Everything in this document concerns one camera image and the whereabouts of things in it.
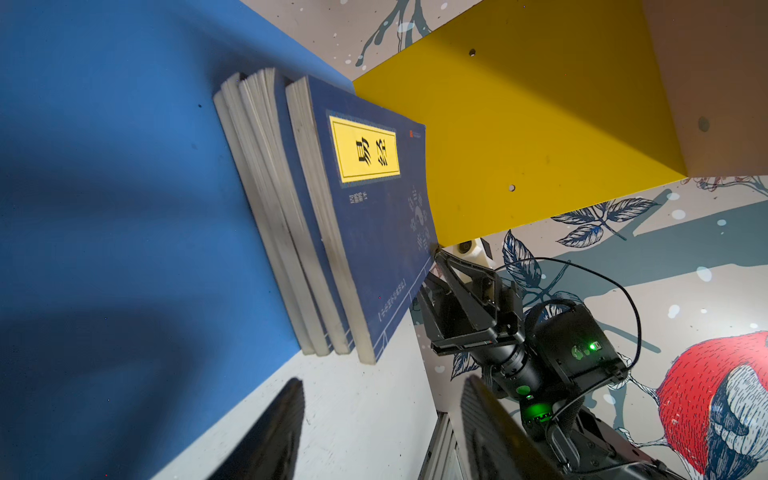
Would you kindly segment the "navy book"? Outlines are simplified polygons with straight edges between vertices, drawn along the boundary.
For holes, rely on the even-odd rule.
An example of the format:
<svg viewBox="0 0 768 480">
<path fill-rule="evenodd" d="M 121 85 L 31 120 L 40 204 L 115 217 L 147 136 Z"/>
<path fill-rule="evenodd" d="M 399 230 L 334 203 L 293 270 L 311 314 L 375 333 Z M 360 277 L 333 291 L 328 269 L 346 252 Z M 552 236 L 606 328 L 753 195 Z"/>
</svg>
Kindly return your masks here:
<svg viewBox="0 0 768 480">
<path fill-rule="evenodd" d="M 241 96 L 240 85 L 245 80 L 241 72 L 227 78 L 214 95 L 215 108 L 301 352 L 326 356 L 333 347 Z"/>
<path fill-rule="evenodd" d="M 260 152 L 274 232 L 309 338 L 319 356 L 354 350 L 354 340 L 333 282 L 299 160 L 286 89 L 276 68 L 243 78 L 237 92 Z"/>
<path fill-rule="evenodd" d="M 286 96 L 358 358 L 373 365 L 433 265 L 425 127 L 311 76 Z"/>
</svg>

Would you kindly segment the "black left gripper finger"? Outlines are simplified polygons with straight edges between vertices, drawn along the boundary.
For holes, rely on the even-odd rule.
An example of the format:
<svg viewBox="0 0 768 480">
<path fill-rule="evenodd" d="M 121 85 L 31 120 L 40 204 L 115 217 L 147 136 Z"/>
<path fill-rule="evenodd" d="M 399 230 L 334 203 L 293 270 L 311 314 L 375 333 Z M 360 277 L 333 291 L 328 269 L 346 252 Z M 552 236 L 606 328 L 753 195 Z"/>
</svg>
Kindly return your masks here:
<svg viewBox="0 0 768 480">
<path fill-rule="evenodd" d="M 291 378 L 227 458 L 214 479 L 292 479 L 305 411 L 303 383 Z"/>
</svg>

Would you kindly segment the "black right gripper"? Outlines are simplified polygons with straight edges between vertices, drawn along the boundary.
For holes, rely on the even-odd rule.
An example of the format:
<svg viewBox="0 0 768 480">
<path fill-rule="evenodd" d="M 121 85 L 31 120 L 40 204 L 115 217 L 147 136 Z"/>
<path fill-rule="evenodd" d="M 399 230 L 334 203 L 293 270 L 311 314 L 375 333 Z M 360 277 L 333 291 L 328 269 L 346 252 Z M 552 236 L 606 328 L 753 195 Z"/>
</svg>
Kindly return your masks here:
<svg viewBox="0 0 768 480">
<path fill-rule="evenodd" d="M 426 335 L 439 355 L 525 341 L 520 288 L 443 248 L 418 292 Z M 461 417 L 472 479 L 548 479 L 549 463 L 477 376 L 468 378 Z"/>
</svg>

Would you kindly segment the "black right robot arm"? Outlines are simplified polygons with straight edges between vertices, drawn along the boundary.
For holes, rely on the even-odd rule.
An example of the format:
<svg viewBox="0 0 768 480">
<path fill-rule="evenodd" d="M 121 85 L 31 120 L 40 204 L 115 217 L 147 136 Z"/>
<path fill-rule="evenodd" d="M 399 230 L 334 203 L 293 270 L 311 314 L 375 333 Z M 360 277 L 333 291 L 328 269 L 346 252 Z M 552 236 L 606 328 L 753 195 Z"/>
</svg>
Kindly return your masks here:
<svg viewBox="0 0 768 480">
<path fill-rule="evenodd" d="M 461 397 L 474 479 L 670 479 L 673 472 L 583 404 L 626 380 L 622 360 L 589 309 L 569 298 L 528 307 L 512 279 L 433 252 L 418 302 L 432 350 L 479 367 Z"/>
</svg>

